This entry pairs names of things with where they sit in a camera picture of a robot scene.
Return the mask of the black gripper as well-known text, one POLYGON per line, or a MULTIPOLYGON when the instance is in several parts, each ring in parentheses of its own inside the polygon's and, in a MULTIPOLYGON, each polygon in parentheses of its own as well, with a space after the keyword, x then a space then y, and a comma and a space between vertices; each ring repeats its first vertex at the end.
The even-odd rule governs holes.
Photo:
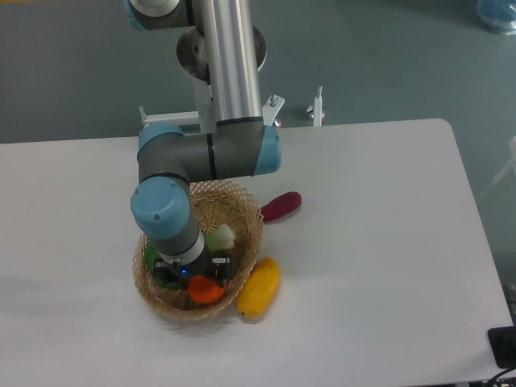
POLYGON ((155 281, 162 287, 178 287, 179 282, 188 282, 195 276, 214 279, 219 287, 224 287, 233 279, 233 259, 231 256, 213 257, 208 249, 194 256, 174 256, 169 264, 157 261, 154 264, 155 281))

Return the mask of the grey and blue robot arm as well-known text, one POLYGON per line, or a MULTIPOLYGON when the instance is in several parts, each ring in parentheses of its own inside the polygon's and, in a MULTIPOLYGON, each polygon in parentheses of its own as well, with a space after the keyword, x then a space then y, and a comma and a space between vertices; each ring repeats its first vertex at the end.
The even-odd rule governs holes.
POLYGON ((139 29, 181 28, 177 58, 194 79, 200 131, 177 124, 145 123, 139 133, 139 184, 131 212, 159 253, 154 275, 186 286, 202 275, 217 283, 231 277, 231 262, 216 261, 194 216, 194 182, 256 176, 281 166, 281 142, 265 121, 258 72, 262 35, 246 1, 127 1, 139 29))

